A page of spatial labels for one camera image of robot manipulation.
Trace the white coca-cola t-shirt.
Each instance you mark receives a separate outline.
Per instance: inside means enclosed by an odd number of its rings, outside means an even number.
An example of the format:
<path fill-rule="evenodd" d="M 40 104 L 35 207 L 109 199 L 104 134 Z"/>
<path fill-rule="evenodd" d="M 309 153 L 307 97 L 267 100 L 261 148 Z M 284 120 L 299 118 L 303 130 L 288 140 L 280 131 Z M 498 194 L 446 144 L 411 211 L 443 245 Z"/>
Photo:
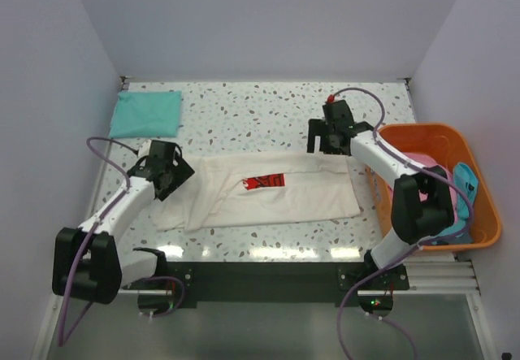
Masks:
<path fill-rule="evenodd" d="M 194 175 L 152 206 L 159 231 L 314 222 L 360 213 L 343 156 L 280 151 L 186 160 Z"/>

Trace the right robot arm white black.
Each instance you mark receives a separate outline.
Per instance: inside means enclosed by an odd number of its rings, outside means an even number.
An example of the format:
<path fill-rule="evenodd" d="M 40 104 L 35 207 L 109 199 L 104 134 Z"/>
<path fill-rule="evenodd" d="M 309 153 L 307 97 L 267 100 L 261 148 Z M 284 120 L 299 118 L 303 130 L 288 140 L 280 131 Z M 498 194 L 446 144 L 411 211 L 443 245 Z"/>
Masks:
<path fill-rule="evenodd" d="M 402 256 L 454 223 L 449 179 L 442 167 L 422 165 L 390 145 L 369 123 L 356 122 L 346 101 L 331 95 L 323 113 L 323 119 L 309 120 L 306 151 L 353 157 L 392 190 L 391 229 L 366 251 L 361 274 L 367 287 L 379 289 Z"/>

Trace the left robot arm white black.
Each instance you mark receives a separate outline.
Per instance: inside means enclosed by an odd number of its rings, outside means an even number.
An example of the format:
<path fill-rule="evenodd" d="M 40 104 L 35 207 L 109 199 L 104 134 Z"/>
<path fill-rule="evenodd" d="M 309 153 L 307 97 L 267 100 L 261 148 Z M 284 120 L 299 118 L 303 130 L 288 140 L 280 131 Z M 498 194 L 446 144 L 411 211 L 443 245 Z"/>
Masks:
<path fill-rule="evenodd" d="M 152 202 L 164 201 L 195 171 L 175 142 L 152 140 L 133 167 L 124 170 L 106 155 L 87 146 L 123 176 L 118 191 L 77 228 L 63 228 L 54 244 L 52 291 L 99 304 L 111 303 L 127 276 L 119 262 L 117 244 L 133 220 Z"/>

